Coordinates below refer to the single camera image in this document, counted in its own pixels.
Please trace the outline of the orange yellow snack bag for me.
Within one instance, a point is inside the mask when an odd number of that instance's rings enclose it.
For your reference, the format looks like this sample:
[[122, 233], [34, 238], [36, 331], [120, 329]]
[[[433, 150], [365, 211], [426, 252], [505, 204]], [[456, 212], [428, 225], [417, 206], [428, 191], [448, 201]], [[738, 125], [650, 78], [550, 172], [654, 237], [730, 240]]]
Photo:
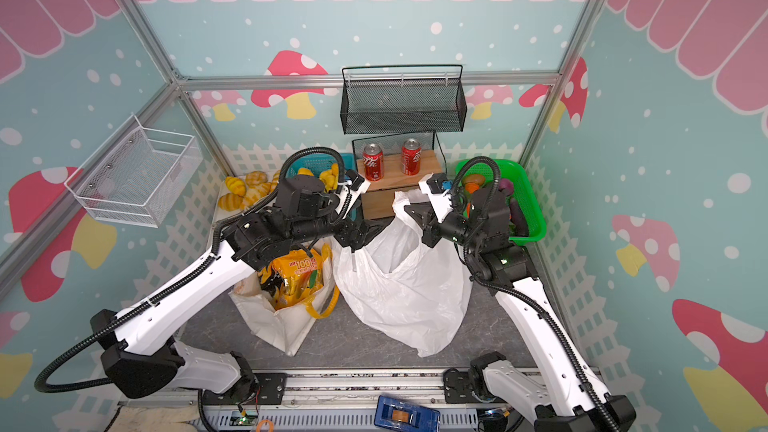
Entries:
[[324, 287], [323, 263], [326, 256], [316, 249], [310, 254], [296, 250], [274, 260], [270, 267], [284, 281], [278, 309], [292, 307]]

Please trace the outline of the white plastic grocery bag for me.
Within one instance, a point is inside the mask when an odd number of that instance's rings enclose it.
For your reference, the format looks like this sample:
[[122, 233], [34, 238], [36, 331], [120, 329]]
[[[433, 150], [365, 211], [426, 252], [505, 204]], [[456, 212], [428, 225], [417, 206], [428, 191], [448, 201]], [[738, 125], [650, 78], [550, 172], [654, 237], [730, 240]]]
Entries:
[[417, 190], [397, 192], [394, 220], [357, 251], [333, 240], [333, 278], [361, 322], [428, 357], [455, 337], [472, 285], [451, 242], [421, 242], [422, 229], [404, 210], [413, 204], [429, 200]]

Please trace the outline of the black yellow snack bag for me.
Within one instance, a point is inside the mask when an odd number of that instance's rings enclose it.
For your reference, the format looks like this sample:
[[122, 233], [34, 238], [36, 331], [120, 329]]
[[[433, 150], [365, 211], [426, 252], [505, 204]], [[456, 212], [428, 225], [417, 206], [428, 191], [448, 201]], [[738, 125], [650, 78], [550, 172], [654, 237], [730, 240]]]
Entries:
[[262, 295], [270, 302], [275, 310], [278, 309], [278, 299], [282, 295], [284, 281], [282, 276], [270, 266], [258, 273]]

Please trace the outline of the cream canvas tote bag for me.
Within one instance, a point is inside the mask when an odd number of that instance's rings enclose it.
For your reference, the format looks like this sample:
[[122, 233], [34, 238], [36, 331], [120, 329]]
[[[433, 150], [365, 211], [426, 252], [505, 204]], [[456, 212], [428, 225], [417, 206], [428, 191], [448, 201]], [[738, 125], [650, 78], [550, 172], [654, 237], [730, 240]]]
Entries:
[[229, 293], [253, 335], [295, 355], [315, 322], [339, 301], [329, 239], [294, 250], [239, 281]]

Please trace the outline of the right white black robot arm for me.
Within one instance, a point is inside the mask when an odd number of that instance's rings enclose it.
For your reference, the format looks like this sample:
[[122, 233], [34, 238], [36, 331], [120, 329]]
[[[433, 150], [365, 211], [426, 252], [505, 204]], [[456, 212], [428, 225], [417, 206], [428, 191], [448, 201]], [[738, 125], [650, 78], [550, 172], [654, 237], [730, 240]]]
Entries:
[[519, 242], [532, 231], [515, 196], [520, 186], [506, 185], [499, 164], [480, 156], [454, 179], [424, 176], [419, 188], [427, 203], [405, 211], [421, 227], [423, 243], [453, 243], [471, 281], [491, 292], [512, 319], [542, 377], [536, 382], [501, 354], [488, 353], [470, 365], [473, 394], [505, 402], [536, 431], [629, 430], [633, 405], [612, 394], [578, 352]]

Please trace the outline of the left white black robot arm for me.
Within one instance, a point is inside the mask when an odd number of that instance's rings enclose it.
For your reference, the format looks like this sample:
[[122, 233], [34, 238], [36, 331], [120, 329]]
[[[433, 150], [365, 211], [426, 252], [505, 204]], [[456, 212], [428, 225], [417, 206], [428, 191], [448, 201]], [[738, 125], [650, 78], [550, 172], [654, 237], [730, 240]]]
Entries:
[[[53, 394], [114, 385], [136, 399], [182, 388], [234, 403], [252, 400], [261, 387], [242, 355], [191, 347], [175, 340], [174, 333], [237, 282], [294, 250], [309, 252], [327, 237], [353, 248], [372, 239], [373, 224], [349, 217], [369, 186], [363, 175], [346, 170], [332, 148], [310, 147], [291, 155], [274, 191], [216, 222], [209, 250], [153, 294], [119, 312], [95, 314], [92, 334], [44, 367], [35, 389]], [[94, 344], [103, 349], [104, 377], [51, 383], [54, 372]]]

